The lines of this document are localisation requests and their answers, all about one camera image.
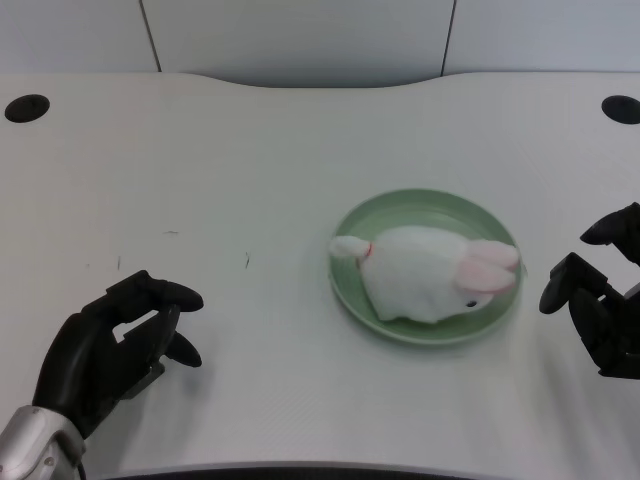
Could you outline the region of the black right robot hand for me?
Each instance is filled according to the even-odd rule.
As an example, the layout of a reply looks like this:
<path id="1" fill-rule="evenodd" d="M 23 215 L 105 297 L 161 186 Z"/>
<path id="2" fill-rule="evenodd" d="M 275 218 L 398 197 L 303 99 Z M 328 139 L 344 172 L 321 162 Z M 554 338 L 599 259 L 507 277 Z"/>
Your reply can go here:
<path id="1" fill-rule="evenodd" d="M 581 235 L 589 245 L 614 245 L 639 263 L 639 204 L 612 212 Z M 573 325 L 603 377 L 639 378 L 639 288 L 623 295 L 608 278 L 571 252 L 549 274 L 539 311 L 550 315 L 568 307 Z"/>

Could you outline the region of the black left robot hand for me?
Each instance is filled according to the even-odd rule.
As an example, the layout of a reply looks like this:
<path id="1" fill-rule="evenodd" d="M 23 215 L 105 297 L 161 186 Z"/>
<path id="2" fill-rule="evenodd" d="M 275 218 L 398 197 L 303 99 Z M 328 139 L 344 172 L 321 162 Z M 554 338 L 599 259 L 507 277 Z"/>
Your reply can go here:
<path id="1" fill-rule="evenodd" d="M 163 357 L 202 360 L 176 331 L 179 316 L 204 307 L 196 291 L 141 270 L 71 315 L 42 364 L 32 404 L 66 417 L 88 438 L 122 400 L 164 373 Z"/>

